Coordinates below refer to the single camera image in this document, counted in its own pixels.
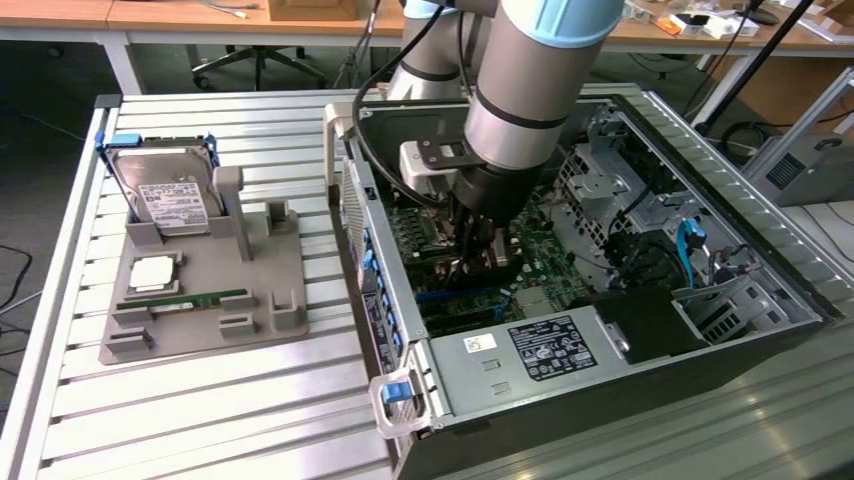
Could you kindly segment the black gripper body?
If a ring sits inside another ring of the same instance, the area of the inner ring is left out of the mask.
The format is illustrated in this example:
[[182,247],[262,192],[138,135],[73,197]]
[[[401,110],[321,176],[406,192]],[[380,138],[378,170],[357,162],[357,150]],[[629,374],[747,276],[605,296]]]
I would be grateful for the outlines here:
[[490,164],[462,168],[453,182],[453,196],[473,214],[494,225],[508,225],[528,202],[541,171],[541,165],[524,170]]

